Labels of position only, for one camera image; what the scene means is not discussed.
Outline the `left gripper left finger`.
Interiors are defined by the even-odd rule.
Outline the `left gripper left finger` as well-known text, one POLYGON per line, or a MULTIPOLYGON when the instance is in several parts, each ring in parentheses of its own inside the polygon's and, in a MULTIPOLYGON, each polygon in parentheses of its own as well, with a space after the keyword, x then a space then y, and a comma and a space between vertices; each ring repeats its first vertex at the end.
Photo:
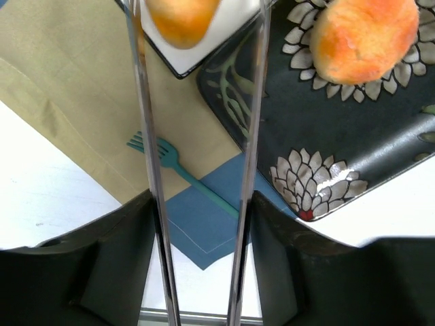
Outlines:
POLYGON ((152 195, 38 247, 1 252, 2 325, 136 325, 154 243, 152 195))

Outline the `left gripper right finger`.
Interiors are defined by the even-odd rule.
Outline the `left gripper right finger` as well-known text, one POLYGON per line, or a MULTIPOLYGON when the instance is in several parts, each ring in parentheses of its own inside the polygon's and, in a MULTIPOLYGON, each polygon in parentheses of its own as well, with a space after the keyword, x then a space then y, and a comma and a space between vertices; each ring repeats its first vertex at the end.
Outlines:
POLYGON ((330 240, 253 196, 251 241, 265 325, 433 325, 434 240, 330 240))

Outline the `round orange bread roll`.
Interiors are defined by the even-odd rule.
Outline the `round orange bread roll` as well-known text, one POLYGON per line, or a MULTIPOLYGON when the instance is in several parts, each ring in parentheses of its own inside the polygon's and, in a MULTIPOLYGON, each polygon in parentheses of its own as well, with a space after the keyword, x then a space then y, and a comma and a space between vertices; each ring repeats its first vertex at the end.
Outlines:
POLYGON ((332 1, 311 32, 314 67, 334 84, 372 82, 406 55, 418 26, 414 1, 332 1))

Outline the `striped long bread roll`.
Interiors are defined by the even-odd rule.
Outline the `striped long bread roll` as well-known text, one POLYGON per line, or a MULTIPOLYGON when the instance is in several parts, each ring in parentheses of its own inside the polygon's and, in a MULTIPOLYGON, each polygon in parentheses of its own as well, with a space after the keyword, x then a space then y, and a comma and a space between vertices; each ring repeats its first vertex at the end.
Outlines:
POLYGON ((220 5, 219 0, 157 0, 145 3, 162 38, 182 50, 201 42, 220 5))

